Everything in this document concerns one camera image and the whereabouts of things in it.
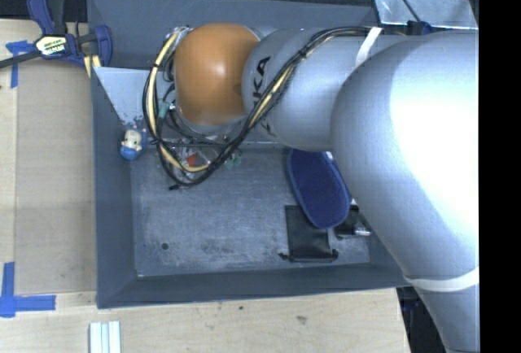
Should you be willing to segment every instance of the table surface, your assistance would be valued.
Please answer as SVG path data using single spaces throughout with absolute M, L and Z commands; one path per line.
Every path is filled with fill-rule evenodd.
M 0 20 L 0 59 L 10 56 L 4 47 L 6 42 L 31 41 L 38 33 L 38 26 L 31 21 Z M 11 69 L 0 70 L 0 267 L 23 255 L 15 253 L 15 247 L 22 247 L 25 255 L 32 251 L 35 259 L 44 259 L 47 251 L 70 250 L 67 245 L 74 240 L 62 236 L 54 243 L 42 239 L 32 245 L 16 241 L 22 238 L 15 234 L 18 93 L 24 88 L 23 79 L 41 71 L 43 66 L 50 73 L 68 71 L 63 63 L 35 60 L 20 65 L 20 85 L 11 89 Z M 77 227 L 90 227 L 90 222 L 78 222 Z M 38 235 L 39 228 L 41 225 L 35 223 L 34 235 Z M 69 232 L 61 228 L 60 233 Z M 73 264 L 80 261 L 81 257 L 72 259 L 68 268 L 80 267 Z M 30 273 L 23 269 L 17 272 Z M 61 272 L 53 271 L 51 266 L 46 273 L 52 276 Z M 94 291 L 74 290 L 73 286 L 68 292 L 57 293 L 56 311 L 23 312 L 13 319 L 0 318 L 0 351 L 87 352 L 89 323 L 119 320 L 124 353 L 410 352 L 394 289 L 98 310 Z

